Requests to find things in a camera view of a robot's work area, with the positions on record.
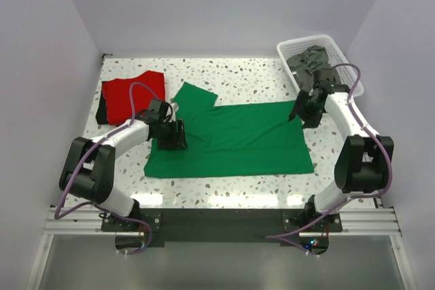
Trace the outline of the green t-shirt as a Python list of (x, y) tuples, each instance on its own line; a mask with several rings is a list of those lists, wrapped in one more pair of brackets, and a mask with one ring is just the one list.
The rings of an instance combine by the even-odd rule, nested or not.
[(216, 105), (218, 96), (184, 83), (174, 97), (187, 149), (152, 143), (143, 170), (159, 179), (301, 175), (314, 171), (294, 101)]

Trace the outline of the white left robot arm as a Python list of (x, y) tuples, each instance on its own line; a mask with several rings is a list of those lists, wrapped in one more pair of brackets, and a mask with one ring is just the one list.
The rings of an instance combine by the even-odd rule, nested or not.
[(98, 206), (105, 213), (105, 219), (125, 230), (150, 231), (141, 216), (138, 201), (115, 186), (116, 160), (148, 141), (155, 141), (161, 150), (186, 149), (184, 121), (176, 118), (177, 110), (176, 103), (153, 99), (147, 109), (115, 130), (93, 139), (74, 139), (59, 180), (63, 194), (55, 218), (67, 214), (60, 210), (66, 196), (72, 194)]

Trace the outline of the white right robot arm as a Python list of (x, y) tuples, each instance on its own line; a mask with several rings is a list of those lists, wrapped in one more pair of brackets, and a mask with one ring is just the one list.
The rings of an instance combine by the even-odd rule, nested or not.
[(324, 113), (337, 125), (344, 143), (334, 166), (333, 181), (312, 195), (292, 223), (299, 232), (317, 231), (352, 200), (382, 196), (392, 184), (394, 142), (382, 137), (356, 107), (355, 86), (338, 82), (332, 68), (317, 69), (310, 91), (301, 90), (289, 121), (299, 117), (303, 128), (317, 128)]

